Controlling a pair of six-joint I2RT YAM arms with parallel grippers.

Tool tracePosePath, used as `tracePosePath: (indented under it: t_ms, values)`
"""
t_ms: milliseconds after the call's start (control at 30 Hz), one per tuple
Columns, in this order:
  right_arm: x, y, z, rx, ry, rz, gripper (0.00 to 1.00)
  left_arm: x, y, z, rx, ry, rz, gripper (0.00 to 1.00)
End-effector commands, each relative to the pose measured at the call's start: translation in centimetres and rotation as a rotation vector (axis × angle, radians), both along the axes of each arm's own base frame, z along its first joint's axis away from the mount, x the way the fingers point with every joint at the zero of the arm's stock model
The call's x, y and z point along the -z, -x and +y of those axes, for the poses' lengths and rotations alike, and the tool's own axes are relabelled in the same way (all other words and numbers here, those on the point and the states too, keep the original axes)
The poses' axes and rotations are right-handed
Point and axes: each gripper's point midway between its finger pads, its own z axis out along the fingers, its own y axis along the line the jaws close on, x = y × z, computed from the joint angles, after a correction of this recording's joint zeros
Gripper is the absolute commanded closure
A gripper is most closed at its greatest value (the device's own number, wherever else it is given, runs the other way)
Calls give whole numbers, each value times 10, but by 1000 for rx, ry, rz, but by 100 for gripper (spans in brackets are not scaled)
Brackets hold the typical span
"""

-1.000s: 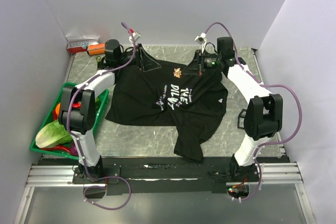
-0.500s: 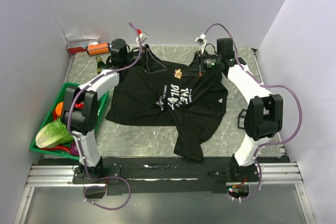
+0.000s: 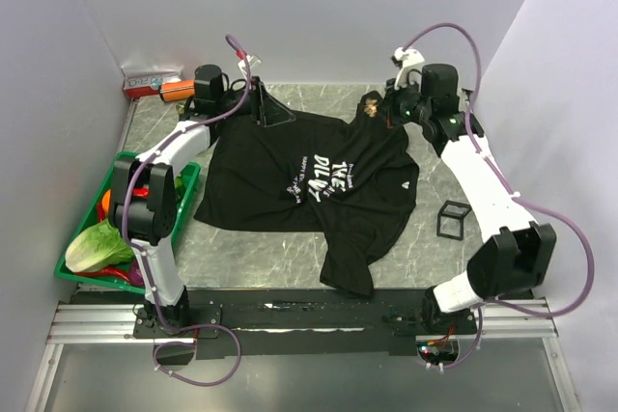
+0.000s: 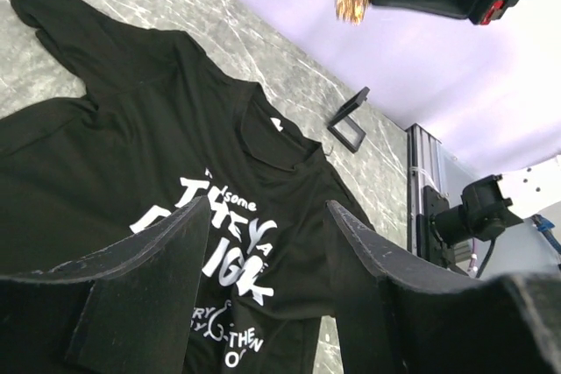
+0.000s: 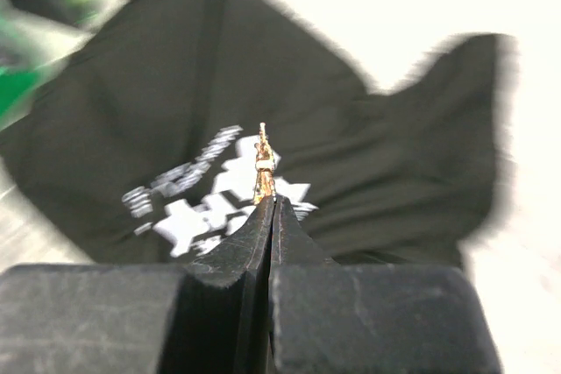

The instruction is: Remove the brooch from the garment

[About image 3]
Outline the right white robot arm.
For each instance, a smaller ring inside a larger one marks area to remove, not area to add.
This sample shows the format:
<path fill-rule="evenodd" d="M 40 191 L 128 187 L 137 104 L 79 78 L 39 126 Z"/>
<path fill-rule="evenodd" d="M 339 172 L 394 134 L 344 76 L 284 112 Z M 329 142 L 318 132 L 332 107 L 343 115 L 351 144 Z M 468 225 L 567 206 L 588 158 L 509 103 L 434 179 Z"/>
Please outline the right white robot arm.
<path fill-rule="evenodd" d="M 464 272 L 429 288 L 422 322 L 443 333 L 464 310 L 507 293 L 526 291 L 545 279 L 556 233 L 516 203 L 491 168 L 482 126 L 460 108 L 462 92 L 451 65 L 407 64 L 386 81 L 377 113 L 390 127 L 414 123 L 458 181 L 475 214 L 483 244 Z"/>

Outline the black printed t-shirt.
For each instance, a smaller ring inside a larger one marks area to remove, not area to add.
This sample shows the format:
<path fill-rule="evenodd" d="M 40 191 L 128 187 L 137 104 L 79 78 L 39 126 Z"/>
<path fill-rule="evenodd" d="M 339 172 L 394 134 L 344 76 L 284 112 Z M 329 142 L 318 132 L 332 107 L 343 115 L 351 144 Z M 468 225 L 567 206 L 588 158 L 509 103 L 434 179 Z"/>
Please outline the black printed t-shirt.
<path fill-rule="evenodd" d="M 395 245 L 416 207 L 419 167 L 407 132 L 363 111 L 354 118 L 295 112 L 259 127 L 247 116 L 218 124 L 197 221 L 223 230 L 322 233 L 321 283 L 369 297 L 370 265 Z"/>

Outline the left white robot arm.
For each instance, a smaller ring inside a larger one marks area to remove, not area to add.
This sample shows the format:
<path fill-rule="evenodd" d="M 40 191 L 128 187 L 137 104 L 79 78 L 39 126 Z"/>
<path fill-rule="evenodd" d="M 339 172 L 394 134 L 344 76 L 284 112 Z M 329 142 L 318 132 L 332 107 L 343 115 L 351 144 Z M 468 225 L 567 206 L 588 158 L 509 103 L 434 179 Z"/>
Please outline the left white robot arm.
<path fill-rule="evenodd" d="M 259 127 L 295 120 L 292 110 L 271 96 L 259 76 L 240 68 L 234 89 L 217 65 L 201 65 L 184 97 L 170 134 L 148 151 L 121 156 L 112 168 L 108 221 L 132 249 L 145 284 L 146 317 L 171 337 L 190 330 L 188 292 L 176 267 L 171 234 L 177 222 L 175 180 L 213 140 L 215 126 L 247 116 Z"/>

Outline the small sparkly brooch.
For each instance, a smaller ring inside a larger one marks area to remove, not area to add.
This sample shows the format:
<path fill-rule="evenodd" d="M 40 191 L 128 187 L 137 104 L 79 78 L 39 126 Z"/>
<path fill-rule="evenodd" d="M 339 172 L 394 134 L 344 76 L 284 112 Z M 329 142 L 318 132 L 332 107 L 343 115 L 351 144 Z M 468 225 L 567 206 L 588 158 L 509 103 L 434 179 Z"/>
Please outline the small sparkly brooch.
<path fill-rule="evenodd" d="M 379 111 L 379 103 L 374 98 L 366 98 L 363 103 L 363 111 L 370 118 L 374 118 Z"/>

